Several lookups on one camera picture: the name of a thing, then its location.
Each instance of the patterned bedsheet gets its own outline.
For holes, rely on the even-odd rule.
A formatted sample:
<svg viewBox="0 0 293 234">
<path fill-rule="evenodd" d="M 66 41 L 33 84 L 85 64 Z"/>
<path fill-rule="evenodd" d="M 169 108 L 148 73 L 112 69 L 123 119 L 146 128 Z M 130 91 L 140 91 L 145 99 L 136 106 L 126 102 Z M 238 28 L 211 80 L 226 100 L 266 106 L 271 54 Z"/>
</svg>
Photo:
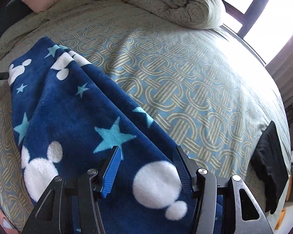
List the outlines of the patterned bedsheet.
<svg viewBox="0 0 293 234">
<path fill-rule="evenodd" d="M 220 29 L 183 28 L 122 0 L 61 0 L 5 32 L 0 72 L 43 36 L 104 71 L 200 166 L 245 178 L 262 208 L 263 184 L 249 160 L 271 120 L 290 173 L 289 131 L 277 86 Z M 10 97 L 7 83 L 0 81 L 0 206 L 22 229 L 32 206 L 13 141 Z M 268 216 L 273 228 L 284 200 Z"/>
</svg>

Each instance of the teal star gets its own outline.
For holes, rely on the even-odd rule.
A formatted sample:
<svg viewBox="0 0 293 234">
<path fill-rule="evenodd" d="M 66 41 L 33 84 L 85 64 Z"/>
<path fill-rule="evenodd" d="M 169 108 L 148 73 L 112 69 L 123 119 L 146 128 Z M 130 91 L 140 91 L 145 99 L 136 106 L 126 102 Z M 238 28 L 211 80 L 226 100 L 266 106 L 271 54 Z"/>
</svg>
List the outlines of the teal star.
<svg viewBox="0 0 293 234">
<path fill-rule="evenodd" d="M 21 85 L 20 88 L 16 88 L 17 89 L 17 92 L 16 94 L 18 94 L 19 92 L 23 92 L 23 89 L 26 87 L 27 85 Z"/>
<path fill-rule="evenodd" d="M 103 138 L 103 141 L 100 142 L 98 147 L 93 151 L 93 153 L 98 153 L 100 151 L 110 149 L 114 145 L 117 145 L 121 149 L 121 145 L 129 140 L 136 138 L 135 135 L 131 134 L 123 134 L 119 131 L 119 120 L 120 117 L 116 119 L 114 124 L 110 129 L 101 129 L 101 128 L 94 128 L 100 136 Z M 121 149 L 121 159 L 123 159 L 123 152 Z"/>
<path fill-rule="evenodd" d="M 68 49 L 68 47 L 63 46 L 63 45 L 59 45 L 59 48 L 61 48 L 61 49 L 63 49 L 63 50 Z"/>
<path fill-rule="evenodd" d="M 24 138 L 24 136 L 26 134 L 28 124 L 29 124 L 29 121 L 27 120 L 26 113 L 24 113 L 22 124 L 13 128 L 13 130 L 15 130 L 16 132 L 18 132 L 20 134 L 20 136 L 18 138 L 18 145 L 21 143 L 22 139 Z"/>
<path fill-rule="evenodd" d="M 82 98 L 83 92 L 86 91 L 86 90 L 89 90 L 88 88 L 85 88 L 86 85 L 87 85 L 87 83 L 85 83 L 83 86 L 77 86 L 78 91 L 77 91 L 75 96 L 77 96 L 79 94 L 80 98 Z"/>
<path fill-rule="evenodd" d="M 146 123 L 147 123 L 147 128 L 150 128 L 150 126 L 152 125 L 152 122 L 154 121 L 154 119 L 147 114 L 147 112 L 145 110 L 143 110 L 141 107 L 137 107 L 133 110 L 133 112 L 136 112 L 136 113 L 144 113 L 146 115 Z"/>
<path fill-rule="evenodd" d="M 45 58 L 47 58 L 48 56 L 52 55 L 53 57 L 55 56 L 55 51 L 58 50 L 60 47 L 55 44 L 53 47 L 49 47 L 49 53 L 45 56 Z"/>
</svg>

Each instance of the window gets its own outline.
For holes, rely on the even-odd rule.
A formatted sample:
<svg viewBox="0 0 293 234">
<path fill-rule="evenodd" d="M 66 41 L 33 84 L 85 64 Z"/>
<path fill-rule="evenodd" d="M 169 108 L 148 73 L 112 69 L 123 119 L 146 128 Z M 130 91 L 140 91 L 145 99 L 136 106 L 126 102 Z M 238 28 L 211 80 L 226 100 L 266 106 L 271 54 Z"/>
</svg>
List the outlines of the window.
<svg viewBox="0 0 293 234">
<path fill-rule="evenodd" d="M 293 0 L 223 0 L 224 25 L 270 62 L 293 35 Z"/>
</svg>

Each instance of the blue blanket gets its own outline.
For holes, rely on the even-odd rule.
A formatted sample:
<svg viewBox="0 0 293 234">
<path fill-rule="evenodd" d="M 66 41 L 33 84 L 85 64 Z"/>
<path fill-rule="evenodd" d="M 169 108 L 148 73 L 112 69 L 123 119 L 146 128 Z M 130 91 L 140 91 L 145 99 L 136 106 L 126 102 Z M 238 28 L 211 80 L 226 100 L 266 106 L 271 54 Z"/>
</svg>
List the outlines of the blue blanket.
<svg viewBox="0 0 293 234">
<path fill-rule="evenodd" d="M 106 233 L 188 233 L 195 201 L 172 164 L 176 143 L 103 72 L 69 48 L 40 39 L 9 67 L 12 121 L 33 203 L 56 175 L 98 168 L 113 145 L 122 160 L 100 200 Z M 217 204 L 214 233 L 220 232 Z"/>
</svg>

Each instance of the metal screw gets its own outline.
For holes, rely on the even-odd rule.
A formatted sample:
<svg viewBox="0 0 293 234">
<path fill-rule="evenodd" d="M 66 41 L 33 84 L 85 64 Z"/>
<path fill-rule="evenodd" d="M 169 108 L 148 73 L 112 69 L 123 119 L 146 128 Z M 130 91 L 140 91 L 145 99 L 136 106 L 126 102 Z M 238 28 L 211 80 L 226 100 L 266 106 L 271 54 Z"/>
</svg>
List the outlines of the metal screw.
<svg viewBox="0 0 293 234">
<path fill-rule="evenodd" d="M 62 178 L 62 176 L 60 176 L 60 175 L 57 175 L 57 176 L 54 177 L 54 181 L 55 181 L 55 182 L 60 182 L 62 179 L 63 179 L 63 178 Z"/>
<path fill-rule="evenodd" d="M 96 170 L 96 169 L 89 169 L 89 170 L 87 171 L 87 173 L 88 173 L 89 175 L 95 175 L 95 174 L 97 173 L 97 170 Z"/>
<path fill-rule="evenodd" d="M 207 173 L 207 170 L 206 170 L 205 168 L 200 168 L 200 169 L 198 170 L 198 172 L 199 172 L 200 174 L 206 174 L 206 173 Z"/>
<path fill-rule="evenodd" d="M 239 175 L 233 175 L 233 176 L 232 176 L 232 179 L 233 179 L 234 181 L 240 181 L 240 180 L 241 180 L 241 177 L 240 177 Z"/>
</svg>

